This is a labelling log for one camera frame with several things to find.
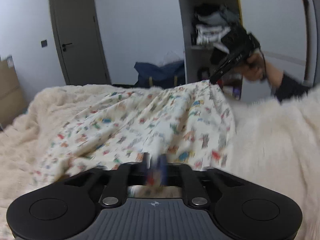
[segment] patterned bedsheet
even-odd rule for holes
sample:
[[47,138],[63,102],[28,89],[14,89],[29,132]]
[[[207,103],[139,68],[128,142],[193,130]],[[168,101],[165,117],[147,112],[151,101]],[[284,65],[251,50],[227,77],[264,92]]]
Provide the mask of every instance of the patterned bedsheet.
[[56,135],[34,171],[37,187],[63,174],[96,165],[121,163],[167,153],[168,162],[194,170],[223,167],[222,149],[235,133],[231,109],[218,86],[208,81],[150,92],[113,92],[77,114]]

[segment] blanket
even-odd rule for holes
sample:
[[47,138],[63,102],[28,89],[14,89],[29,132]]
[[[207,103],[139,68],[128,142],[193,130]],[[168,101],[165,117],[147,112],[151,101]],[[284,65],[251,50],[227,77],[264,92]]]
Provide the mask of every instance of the blanket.
[[158,92],[113,92],[66,122],[35,170],[46,186],[97,165],[117,169],[143,153],[194,170],[223,167],[221,150],[235,133],[233,114],[219,86],[209,81]]
[[[0,133],[1,225],[10,202],[32,189],[31,174],[64,124],[110,93],[121,91],[107,85],[45,89],[26,115]],[[296,239],[319,240],[320,89],[282,105],[273,99],[231,107],[237,128],[223,149],[228,156],[223,169],[292,198],[303,212]],[[0,239],[11,238],[8,227],[2,227]]]

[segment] metal screw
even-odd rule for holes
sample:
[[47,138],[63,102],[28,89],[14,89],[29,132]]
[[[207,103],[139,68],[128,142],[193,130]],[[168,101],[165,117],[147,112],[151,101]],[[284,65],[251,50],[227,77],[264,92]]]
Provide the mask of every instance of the metal screw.
[[207,201],[205,198],[203,198],[203,197],[195,197],[195,198],[193,198],[191,201],[192,201],[193,204],[195,204],[195,205],[197,205],[197,206],[203,206],[203,205],[207,204],[207,202],[208,202],[208,201]]
[[118,203],[118,199],[116,197],[105,197],[103,200],[102,200],[102,203],[105,204],[105,205],[114,205],[114,204],[117,204]]

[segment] logo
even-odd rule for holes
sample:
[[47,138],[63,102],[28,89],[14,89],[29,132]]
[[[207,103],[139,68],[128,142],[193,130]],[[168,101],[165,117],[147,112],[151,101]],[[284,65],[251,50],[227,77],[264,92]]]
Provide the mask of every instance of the logo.
[[155,206],[160,205],[161,203],[159,203],[158,201],[153,201],[153,202],[151,202],[150,204],[155,207]]

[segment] door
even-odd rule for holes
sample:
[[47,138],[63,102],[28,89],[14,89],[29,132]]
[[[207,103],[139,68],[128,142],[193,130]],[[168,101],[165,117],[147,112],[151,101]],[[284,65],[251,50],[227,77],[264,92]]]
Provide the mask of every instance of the door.
[[94,0],[50,0],[50,10],[66,83],[110,84]]

